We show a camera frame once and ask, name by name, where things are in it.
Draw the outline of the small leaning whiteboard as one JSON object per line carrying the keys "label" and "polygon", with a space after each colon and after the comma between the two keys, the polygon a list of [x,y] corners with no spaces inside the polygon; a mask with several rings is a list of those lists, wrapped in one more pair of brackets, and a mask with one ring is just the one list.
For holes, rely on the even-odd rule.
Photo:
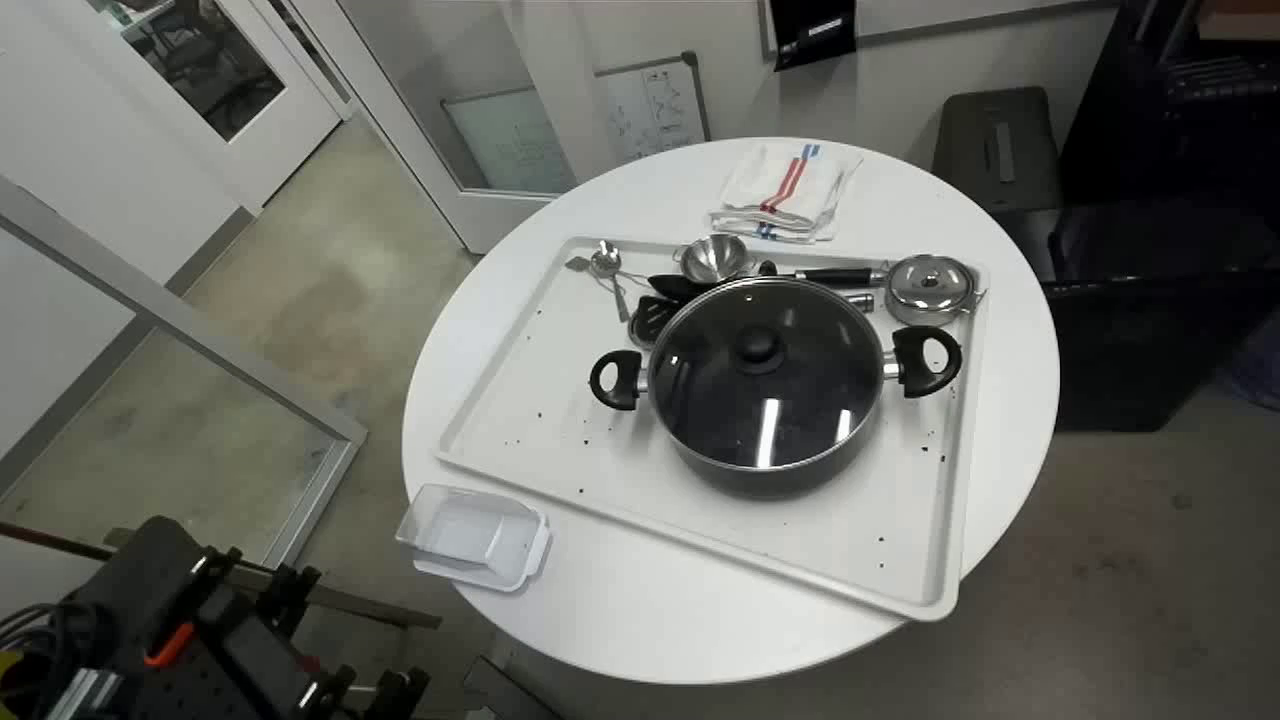
{"label": "small leaning whiteboard", "polygon": [[613,144],[622,161],[698,144],[708,137],[698,59],[690,52],[607,69],[596,83]]}

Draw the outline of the black wall marker holder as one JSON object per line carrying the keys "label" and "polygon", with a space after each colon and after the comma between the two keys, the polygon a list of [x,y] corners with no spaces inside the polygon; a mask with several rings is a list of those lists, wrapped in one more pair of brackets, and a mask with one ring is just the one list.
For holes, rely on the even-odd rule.
{"label": "black wall marker holder", "polygon": [[832,59],[856,48],[856,0],[767,0],[776,69]]}

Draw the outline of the steel measuring cup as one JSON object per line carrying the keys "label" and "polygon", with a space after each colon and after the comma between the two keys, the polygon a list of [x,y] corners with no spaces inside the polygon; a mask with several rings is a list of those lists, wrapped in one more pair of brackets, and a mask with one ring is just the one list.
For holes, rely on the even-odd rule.
{"label": "steel measuring cup", "polygon": [[696,282],[721,282],[721,281],[737,281],[746,272],[746,249],[741,237],[708,237],[708,238],[690,238],[678,252],[678,272]]}

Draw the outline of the white plastic tray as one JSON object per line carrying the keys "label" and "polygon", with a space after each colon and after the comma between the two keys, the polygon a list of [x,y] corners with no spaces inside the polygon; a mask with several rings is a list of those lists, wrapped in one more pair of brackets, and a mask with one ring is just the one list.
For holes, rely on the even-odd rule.
{"label": "white plastic tray", "polygon": [[[842,473],[796,484],[721,484],[678,460],[653,409],[613,411],[588,390],[593,364],[638,347],[616,316],[613,286],[565,269],[593,257],[588,237],[565,238],[533,281],[515,319],[443,423],[434,456],[513,493],[574,506],[690,552],[743,563],[853,605],[906,621],[939,621],[961,590],[964,372],[971,324],[953,319],[964,372],[936,397],[883,387],[875,423]],[[655,238],[626,238],[626,312],[646,281],[674,262]],[[835,292],[881,334],[903,327],[872,286]]]}

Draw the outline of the black cooking pot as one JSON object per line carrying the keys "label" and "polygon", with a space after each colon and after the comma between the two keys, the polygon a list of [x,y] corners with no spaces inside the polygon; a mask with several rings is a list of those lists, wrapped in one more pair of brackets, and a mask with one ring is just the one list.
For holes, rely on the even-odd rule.
{"label": "black cooking pot", "polygon": [[604,352],[588,390],[613,411],[646,402],[684,465],[759,489],[842,473],[889,385],[922,400],[961,372],[943,327],[881,334],[824,282],[733,281],[678,302],[646,347]]}

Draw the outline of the clear plastic container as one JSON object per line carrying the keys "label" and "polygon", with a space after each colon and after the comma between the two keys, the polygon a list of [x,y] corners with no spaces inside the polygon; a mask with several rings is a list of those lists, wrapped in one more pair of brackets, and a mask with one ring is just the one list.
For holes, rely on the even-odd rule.
{"label": "clear plastic container", "polygon": [[515,597],[543,568],[552,523],[513,497],[425,484],[395,541],[410,552],[414,571]]}

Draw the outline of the folded white dish towel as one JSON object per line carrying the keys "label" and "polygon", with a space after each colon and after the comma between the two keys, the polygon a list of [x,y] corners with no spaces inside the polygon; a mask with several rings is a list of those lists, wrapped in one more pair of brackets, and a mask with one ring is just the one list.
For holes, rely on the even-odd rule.
{"label": "folded white dish towel", "polygon": [[824,245],[856,161],[824,144],[750,147],[724,178],[708,218],[724,237]]}

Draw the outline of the small steel strainer cup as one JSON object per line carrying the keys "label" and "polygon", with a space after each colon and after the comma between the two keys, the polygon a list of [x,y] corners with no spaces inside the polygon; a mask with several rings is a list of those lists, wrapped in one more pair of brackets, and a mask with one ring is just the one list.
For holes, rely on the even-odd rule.
{"label": "small steel strainer cup", "polygon": [[898,324],[943,327],[961,319],[981,292],[981,272],[954,257],[906,257],[883,276],[883,306]]}

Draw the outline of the steel spoon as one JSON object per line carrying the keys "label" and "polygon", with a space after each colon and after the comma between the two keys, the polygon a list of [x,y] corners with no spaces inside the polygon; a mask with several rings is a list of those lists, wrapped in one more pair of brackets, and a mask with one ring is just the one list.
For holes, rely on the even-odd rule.
{"label": "steel spoon", "polygon": [[593,257],[567,257],[565,269],[593,272],[596,281],[604,281],[613,286],[620,324],[631,319],[622,286],[620,286],[620,249],[613,238],[598,238]]}

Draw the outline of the black equipment stand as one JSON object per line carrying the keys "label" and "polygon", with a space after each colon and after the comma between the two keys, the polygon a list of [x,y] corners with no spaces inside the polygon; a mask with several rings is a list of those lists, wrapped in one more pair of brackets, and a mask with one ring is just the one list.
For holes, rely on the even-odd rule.
{"label": "black equipment stand", "polygon": [[2,720],[410,720],[418,668],[357,684],[291,644],[314,568],[247,558],[150,515],[80,586],[2,614]]}

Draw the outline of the black storage cabinet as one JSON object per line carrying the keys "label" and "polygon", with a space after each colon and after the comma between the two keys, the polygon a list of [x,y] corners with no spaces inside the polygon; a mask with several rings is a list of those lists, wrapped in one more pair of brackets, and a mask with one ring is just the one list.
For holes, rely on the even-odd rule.
{"label": "black storage cabinet", "polygon": [[1163,428],[1280,282],[1275,52],[1203,38],[1203,0],[1115,3],[1046,238],[1062,432]]}

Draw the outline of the glass pot lid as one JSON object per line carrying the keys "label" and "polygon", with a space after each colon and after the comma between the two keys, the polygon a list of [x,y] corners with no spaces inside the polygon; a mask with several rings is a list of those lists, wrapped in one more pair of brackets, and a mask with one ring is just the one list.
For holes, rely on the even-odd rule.
{"label": "glass pot lid", "polygon": [[838,456],[872,415],[883,347],[835,292],[741,281],[696,296],[653,347],[646,400],[671,438],[737,473]]}

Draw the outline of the black stool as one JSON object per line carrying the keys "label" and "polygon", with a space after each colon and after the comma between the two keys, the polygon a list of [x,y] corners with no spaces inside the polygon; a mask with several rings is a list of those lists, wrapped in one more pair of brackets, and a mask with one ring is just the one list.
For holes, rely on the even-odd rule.
{"label": "black stool", "polygon": [[939,106],[931,173],[998,225],[1060,204],[1042,88],[964,91]]}

